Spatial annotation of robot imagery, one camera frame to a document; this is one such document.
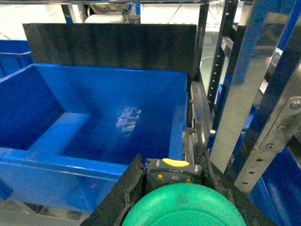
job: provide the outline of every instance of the blue plastic bin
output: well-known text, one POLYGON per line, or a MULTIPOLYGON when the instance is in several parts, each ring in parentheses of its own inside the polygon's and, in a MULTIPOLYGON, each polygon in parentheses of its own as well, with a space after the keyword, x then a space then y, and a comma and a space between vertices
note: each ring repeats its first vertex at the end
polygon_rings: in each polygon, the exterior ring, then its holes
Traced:
POLYGON ((140 15, 140 4, 135 4, 136 15, 140 15))
POLYGON ((0 40, 0 78, 33 64, 28 42, 0 40))
POLYGON ((30 65, 0 79, 0 198, 90 213, 136 154, 182 159, 187 74, 30 65))

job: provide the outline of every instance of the metal rail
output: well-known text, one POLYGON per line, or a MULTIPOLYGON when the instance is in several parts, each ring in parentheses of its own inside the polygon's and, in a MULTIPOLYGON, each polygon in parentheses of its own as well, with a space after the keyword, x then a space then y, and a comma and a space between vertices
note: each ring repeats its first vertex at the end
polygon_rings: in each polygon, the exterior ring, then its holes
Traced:
POLYGON ((271 76, 259 110, 226 175, 248 194, 301 126, 300 23, 271 76))
POLYGON ((208 96, 207 96, 211 111, 213 110, 214 107, 214 101, 218 89, 218 84, 220 82, 222 68, 225 61, 225 53, 221 47, 223 41, 222 38, 231 35, 237 5, 238 5, 238 0, 225 1, 225 6, 222 14, 221 28, 216 44, 216 50, 215 50, 214 61, 213 61, 212 72, 211 72, 211 79, 210 79, 208 96))
POLYGON ((210 160, 224 172, 229 159, 236 146, 237 140, 241 134, 247 116, 253 105, 259 87, 266 74, 268 60, 272 56, 276 43, 271 41, 266 43, 264 51, 258 51, 262 46, 258 41, 260 38, 272 33, 273 39, 278 40, 281 31, 268 32, 273 26, 265 23, 269 17, 279 17, 283 21, 282 14, 275 14, 274 0, 255 1, 250 13, 248 9, 242 14, 242 20, 239 25, 246 25, 246 32, 242 40, 240 52, 235 65, 233 74, 226 74, 224 86, 226 87, 226 101, 223 106, 221 121, 217 131, 214 146, 212 148, 210 160))
POLYGON ((2 0, 0 4, 175 4, 175 3, 208 3, 213 0, 2 0))

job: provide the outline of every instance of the metal post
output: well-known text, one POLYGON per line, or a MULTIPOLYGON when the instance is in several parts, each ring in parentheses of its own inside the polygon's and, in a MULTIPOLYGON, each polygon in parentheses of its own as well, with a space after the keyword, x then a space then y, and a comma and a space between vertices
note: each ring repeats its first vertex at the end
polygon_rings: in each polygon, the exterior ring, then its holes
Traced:
MULTIPOLYGON (((261 31, 264 26, 264 21, 269 18, 270 12, 275 11, 274 7, 276 7, 276 5, 274 0, 255 1, 249 16, 239 23, 239 25, 247 24, 246 32, 241 44, 234 73, 227 74, 225 78, 224 85, 228 88, 226 101, 210 156, 210 160, 221 172, 224 172, 226 169, 256 94, 263 81, 269 58, 272 56, 276 47, 275 43, 265 43, 265 45, 262 46, 258 42, 260 38, 265 38, 266 35, 270 36, 270 33, 267 31, 273 26, 265 25, 265 32, 261 31)), ((273 31, 273 35, 273 39, 278 40, 281 32, 275 33, 275 31, 273 31)))
POLYGON ((301 16, 226 175, 248 194, 301 126, 301 16))
POLYGON ((193 68, 191 72, 192 81, 198 81, 200 77, 199 67, 202 58, 208 9, 209 9, 209 2, 201 4, 199 9, 197 35, 196 35, 196 42, 194 48, 193 68))
POLYGON ((207 94, 210 110, 213 110, 214 101, 220 78, 222 74, 222 68, 225 61, 225 53, 221 47, 223 37, 228 38, 231 35, 234 17, 238 5, 238 0, 226 0, 222 14, 221 28, 216 44, 216 50, 214 55, 214 61, 212 66, 211 78, 209 83, 209 90, 207 94))

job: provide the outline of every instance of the cable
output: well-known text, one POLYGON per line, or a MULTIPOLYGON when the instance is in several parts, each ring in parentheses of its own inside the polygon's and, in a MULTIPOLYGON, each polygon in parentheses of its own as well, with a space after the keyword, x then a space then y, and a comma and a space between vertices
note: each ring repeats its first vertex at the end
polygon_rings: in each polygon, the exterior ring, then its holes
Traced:
POLYGON ((10 37, 6 36, 6 35, 5 35, 5 34, 3 34, 2 32, 0 32, 0 34, 1 34, 2 36, 4 36, 5 38, 7 38, 8 40, 11 40, 11 38, 10 38, 10 37))
MULTIPOLYGON (((210 0, 209 2, 206 2, 206 3, 204 3, 204 4, 201 4, 201 5, 205 5, 205 4, 209 4, 209 3, 211 3, 211 2, 215 2, 215 1, 217 1, 217 2, 219 2, 218 0, 210 0)), ((183 5, 183 3, 181 3, 180 4, 180 6, 178 7, 178 9, 175 11, 175 13, 173 14, 173 16, 170 18, 170 20, 168 21, 168 23, 167 24, 169 24, 170 23, 170 21, 173 19, 173 17, 175 16, 175 14, 178 12, 178 10, 180 9, 180 7, 183 5)))
POLYGON ((170 18, 170 20, 168 21, 167 24, 170 23, 170 21, 173 19, 173 17, 175 16, 175 14, 177 13, 177 11, 181 8, 181 6, 183 5, 183 3, 180 4, 180 6, 178 7, 178 9, 175 11, 175 13, 173 14, 173 16, 170 18))
POLYGON ((208 8, 208 10, 209 10, 211 16, 217 21, 217 23, 219 23, 218 20, 212 15, 212 12, 211 12, 210 8, 208 8))

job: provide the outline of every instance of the yellow latch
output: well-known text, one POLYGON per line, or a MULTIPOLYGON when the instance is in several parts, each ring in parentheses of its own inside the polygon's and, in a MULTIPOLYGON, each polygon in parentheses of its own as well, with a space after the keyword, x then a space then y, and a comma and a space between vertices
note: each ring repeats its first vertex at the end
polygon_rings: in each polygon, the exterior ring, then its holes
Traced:
POLYGON ((188 166, 189 162, 186 161, 179 161, 179 160, 173 160, 173 159, 162 159, 163 162, 167 163, 168 165, 171 166, 176 166, 176 167, 184 167, 188 166))

